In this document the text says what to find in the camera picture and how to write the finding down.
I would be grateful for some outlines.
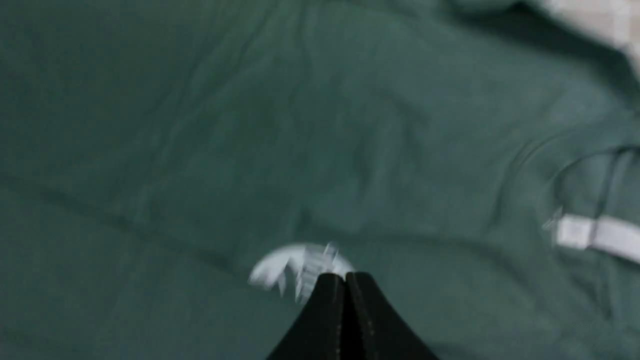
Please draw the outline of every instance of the clothing tag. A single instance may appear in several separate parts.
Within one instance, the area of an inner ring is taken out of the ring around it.
[[[591,245],[594,227],[593,219],[565,214],[557,223],[556,242],[558,245],[584,250]]]
[[[594,249],[640,264],[640,226],[613,217],[602,217],[593,238]]]
[[[640,226],[614,217],[597,220],[565,214],[557,221],[558,245],[606,252],[640,264]]]

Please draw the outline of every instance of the green fabric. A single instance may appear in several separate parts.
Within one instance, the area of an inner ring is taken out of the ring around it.
[[[262,359],[252,267],[332,241],[443,360],[639,359],[640,268],[545,229],[640,224],[637,83],[509,4],[4,4],[3,358]]]

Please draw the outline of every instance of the dark green cloth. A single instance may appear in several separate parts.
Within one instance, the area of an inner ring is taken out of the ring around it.
[[[639,359],[640,268],[544,226],[637,192],[637,83],[513,3],[6,1],[0,356],[263,359],[253,266],[332,242],[443,360]]]

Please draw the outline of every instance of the green t-shirt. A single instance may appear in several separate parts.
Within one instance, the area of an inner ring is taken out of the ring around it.
[[[4,4],[0,355],[264,359],[338,249],[443,360],[639,359],[640,266],[545,225],[640,224],[636,80],[513,3]]]

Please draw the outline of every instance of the white label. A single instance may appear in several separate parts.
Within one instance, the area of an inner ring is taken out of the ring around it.
[[[563,215],[557,223],[558,245],[586,249],[591,244],[595,221],[578,215]]]
[[[596,220],[565,214],[557,222],[556,242],[574,249],[595,249],[640,264],[640,226],[614,217]]]

